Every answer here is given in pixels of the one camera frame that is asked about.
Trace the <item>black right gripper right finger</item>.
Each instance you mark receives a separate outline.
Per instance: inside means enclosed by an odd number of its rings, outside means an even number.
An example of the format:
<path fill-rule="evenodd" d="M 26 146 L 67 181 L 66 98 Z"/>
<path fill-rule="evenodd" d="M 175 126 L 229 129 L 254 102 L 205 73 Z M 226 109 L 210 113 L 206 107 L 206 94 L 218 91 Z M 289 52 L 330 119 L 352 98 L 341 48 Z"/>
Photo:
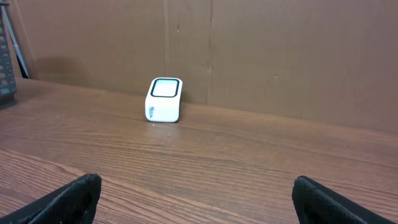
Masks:
<path fill-rule="evenodd" d="M 292 201 L 300 224 L 394 224 L 306 176 L 295 179 Z"/>

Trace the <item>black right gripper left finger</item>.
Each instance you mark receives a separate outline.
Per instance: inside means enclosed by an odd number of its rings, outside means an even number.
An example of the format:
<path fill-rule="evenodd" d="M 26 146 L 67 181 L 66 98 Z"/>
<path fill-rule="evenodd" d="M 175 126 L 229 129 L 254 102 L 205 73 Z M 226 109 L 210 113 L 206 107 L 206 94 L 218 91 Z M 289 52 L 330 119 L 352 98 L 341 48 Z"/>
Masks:
<path fill-rule="evenodd" d="M 101 194 L 101 177 L 85 174 L 1 218 L 5 224 L 92 224 Z"/>

